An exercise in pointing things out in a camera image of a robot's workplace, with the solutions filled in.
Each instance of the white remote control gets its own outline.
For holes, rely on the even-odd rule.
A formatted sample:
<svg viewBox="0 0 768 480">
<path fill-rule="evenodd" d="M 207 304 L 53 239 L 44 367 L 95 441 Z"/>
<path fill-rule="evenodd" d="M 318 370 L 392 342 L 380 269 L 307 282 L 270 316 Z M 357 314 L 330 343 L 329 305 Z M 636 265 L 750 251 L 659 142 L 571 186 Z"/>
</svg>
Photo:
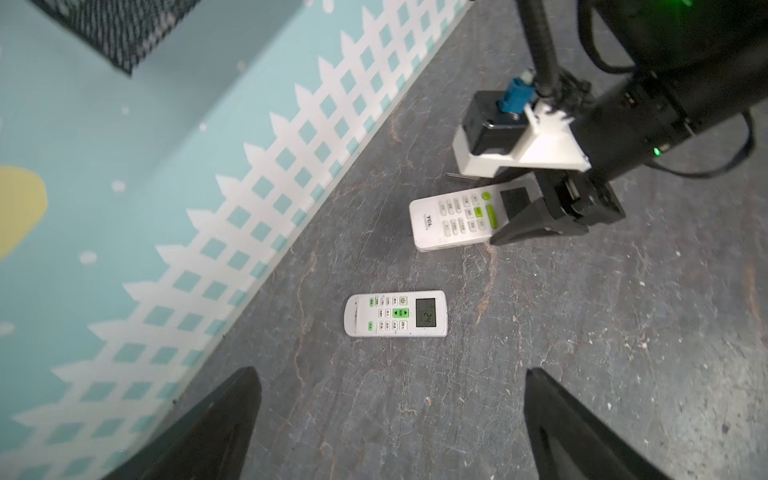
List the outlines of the white remote control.
<svg viewBox="0 0 768 480">
<path fill-rule="evenodd" d="M 531 177 L 414 200 L 410 205 L 413 243 L 419 252 L 487 242 L 507 224 L 500 192 L 538 190 Z"/>
<path fill-rule="evenodd" d="M 448 304 L 442 290 L 361 293 L 344 309 L 349 336 L 445 336 Z"/>
</svg>

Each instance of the blue cylinder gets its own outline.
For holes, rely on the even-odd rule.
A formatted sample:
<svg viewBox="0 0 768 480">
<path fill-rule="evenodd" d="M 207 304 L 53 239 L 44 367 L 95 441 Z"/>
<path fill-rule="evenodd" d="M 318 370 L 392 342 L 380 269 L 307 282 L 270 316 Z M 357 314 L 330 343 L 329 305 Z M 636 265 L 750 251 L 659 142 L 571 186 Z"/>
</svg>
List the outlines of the blue cylinder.
<svg viewBox="0 0 768 480">
<path fill-rule="evenodd" d="M 509 83 L 498 107 L 508 114 L 520 114 L 523 112 L 525 104 L 531 101 L 535 90 L 533 85 L 526 84 L 520 77 L 516 77 Z"/>
</svg>

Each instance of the yellow shape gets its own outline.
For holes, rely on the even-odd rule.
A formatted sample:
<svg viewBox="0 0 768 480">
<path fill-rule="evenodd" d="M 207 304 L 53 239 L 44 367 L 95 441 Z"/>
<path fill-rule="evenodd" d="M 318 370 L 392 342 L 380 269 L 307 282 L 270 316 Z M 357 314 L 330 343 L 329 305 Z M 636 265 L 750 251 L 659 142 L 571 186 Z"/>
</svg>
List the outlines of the yellow shape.
<svg viewBox="0 0 768 480">
<path fill-rule="evenodd" d="M 0 260 L 35 228 L 47 209 L 48 195 L 40 175 L 0 165 Z"/>
</svg>

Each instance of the black mesh basket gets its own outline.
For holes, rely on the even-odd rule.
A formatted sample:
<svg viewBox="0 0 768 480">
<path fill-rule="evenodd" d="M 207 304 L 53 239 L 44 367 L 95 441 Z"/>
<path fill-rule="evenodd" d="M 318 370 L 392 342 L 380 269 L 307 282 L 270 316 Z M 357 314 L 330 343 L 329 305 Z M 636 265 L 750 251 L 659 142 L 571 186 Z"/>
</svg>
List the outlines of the black mesh basket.
<svg viewBox="0 0 768 480">
<path fill-rule="evenodd" d="M 31 0 L 115 67 L 134 67 L 200 0 Z"/>
</svg>

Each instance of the gray marble surface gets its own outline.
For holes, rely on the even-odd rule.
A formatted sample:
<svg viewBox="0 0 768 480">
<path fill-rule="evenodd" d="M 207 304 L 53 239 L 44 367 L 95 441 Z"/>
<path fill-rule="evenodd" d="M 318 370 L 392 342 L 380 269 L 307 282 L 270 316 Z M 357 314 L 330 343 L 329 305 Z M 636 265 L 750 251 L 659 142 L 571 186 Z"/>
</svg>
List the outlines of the gray marble surface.
<svg viewBox="0 0 768 480">
<path fill-rule="evenodd" d="M 560 62 L 599 92 L 618 79 L 581 50 L 571 3 L 546 4 Z M 445 173 L 472 92 L 529 65 L 513 4 L 466 15 L 179 399 L 169 421 L 256 367 L 242 478 L 537 478 L 533 366 L 674 478 L 765 478 L 765 147 L 718 180 L 635 170 L 614 182 L 627 219 L 587 236 L 416 252 L 408 203 L 466 187 Z M 765 144 L 768 108 L 753 111 Z M 728 121 L 664 160 L 713 166 L 744 136 Z M 353 293 L 429 289 L 448 296 L 444 339 L 344 333 Z"/>
</svg>

